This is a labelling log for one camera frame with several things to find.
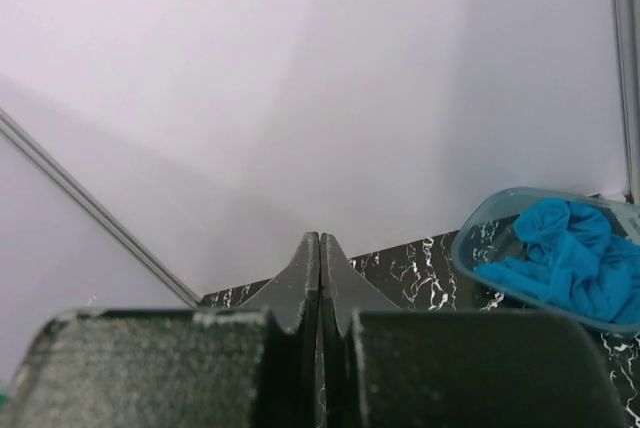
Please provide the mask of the left aluminium corner post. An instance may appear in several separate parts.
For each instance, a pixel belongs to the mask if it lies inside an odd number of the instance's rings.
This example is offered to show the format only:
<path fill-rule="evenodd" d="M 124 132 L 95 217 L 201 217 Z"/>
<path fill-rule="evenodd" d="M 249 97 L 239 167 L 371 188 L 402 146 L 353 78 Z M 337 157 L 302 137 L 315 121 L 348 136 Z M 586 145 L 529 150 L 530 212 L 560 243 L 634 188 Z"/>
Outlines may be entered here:
<path fill-rule="evenodd" d="M 169 270 L 151 251 L 64 169 L 35 139 L 4 110 L 1 110 L 1 136 L 21 152 L 39 171 L 114 240 L 128 251 L 144 268 L 190 307 L 197 307 L 200 298 Z"/>

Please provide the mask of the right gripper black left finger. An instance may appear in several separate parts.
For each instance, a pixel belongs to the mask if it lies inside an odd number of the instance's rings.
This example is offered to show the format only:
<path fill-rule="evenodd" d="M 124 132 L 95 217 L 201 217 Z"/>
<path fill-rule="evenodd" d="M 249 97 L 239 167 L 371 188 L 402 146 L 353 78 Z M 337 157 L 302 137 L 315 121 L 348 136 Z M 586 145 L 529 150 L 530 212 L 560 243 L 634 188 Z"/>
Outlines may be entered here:
<path fill-rule="evenodd" d="M 311 427 L 319 237 L 233 309 L 85 310 L 34 338 L 12 427 Z"/>

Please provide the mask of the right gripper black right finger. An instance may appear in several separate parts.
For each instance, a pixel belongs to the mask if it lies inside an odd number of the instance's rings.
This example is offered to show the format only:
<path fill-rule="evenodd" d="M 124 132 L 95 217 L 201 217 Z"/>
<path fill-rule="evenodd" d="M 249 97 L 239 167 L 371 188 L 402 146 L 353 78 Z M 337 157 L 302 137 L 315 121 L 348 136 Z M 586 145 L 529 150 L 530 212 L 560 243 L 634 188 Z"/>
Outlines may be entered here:
<path fill-rule="evenodd" d="M 323 234 L 330 427 L 622 427 L 587 332 L 540 310 L 399 309 Z"/>

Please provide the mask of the right aluminium corner post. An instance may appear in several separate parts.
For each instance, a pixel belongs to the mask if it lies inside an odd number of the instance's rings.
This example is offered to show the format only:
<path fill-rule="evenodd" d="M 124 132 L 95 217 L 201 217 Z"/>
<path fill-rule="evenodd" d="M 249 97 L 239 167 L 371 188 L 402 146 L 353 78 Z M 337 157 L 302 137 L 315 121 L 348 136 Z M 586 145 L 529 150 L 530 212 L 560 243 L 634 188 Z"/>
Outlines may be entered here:
<path fill-rule="evenodd" d="M 629 196 L 639 204 L 639 0 L 613 0 Z"/>

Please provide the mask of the clear blue plastic bin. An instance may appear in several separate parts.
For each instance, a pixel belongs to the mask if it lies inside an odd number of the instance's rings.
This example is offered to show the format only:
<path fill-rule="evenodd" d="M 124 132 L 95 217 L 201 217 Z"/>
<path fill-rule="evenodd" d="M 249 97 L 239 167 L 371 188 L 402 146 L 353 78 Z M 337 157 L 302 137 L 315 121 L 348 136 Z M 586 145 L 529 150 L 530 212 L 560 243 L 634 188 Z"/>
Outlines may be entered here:
<path fill-rule="evenodd" d="M 589 204 L 606 216 L 614 234 L 624 236 L 634 243 L 639 241 L 639 207 L 637 205 L 596 196 L 518 187 L 489 196 L 467 219 L 451 244 L 450 254 L 454 267 L 461 274 L 488 289 L 502 292 L 506 297 L 527 306 L 567 316 L 589 329 L 620 335 L 637 333 L 639 331 L 637 323 L 613 324 L 590 320 L 527 294 L 505 288 L 476 272 L 479 266 L 501 262 L 508 256 L 520 260 L 526 258 L 525 245 L 516 236 L 513 223 L 527 209 L 549 198 Z"/>

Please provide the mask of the blue t shirt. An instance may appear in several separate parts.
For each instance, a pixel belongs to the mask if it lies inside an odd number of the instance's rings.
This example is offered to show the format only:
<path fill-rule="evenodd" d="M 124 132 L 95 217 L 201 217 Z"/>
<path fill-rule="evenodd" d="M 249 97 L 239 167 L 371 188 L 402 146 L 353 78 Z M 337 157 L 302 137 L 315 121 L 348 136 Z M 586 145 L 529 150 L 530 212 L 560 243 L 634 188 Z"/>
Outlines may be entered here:
<path fill-rule="evenodd" d="M 639 322 L 639 246 L 616 235 L 603 212 L 545 199 L 523 212 L 513 230 L 527 258 L 480 265 L 481 278 L 596 322 Z"/>

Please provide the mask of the aluminium corner post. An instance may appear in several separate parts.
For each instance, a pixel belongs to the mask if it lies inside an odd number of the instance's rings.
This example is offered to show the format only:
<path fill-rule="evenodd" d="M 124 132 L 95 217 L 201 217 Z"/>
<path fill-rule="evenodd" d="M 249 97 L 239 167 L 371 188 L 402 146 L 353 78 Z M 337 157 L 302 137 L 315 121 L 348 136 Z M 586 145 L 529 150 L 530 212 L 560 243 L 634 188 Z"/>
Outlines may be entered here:
<path fill-rule="evenodd" d="M 639 204 L 639 0 L 613 0 L 629 196 Z"/>
<path fill-rule="evenodd" d="M 144 268 L 190 307 L 197 307 L 200 298 L 169 270 L 151 251 L 64 169 L 35 139 L 4 110 L 1 110 L 1 136 L 21 152 L 39 171 L 114 240 L 128 251 Z"/>

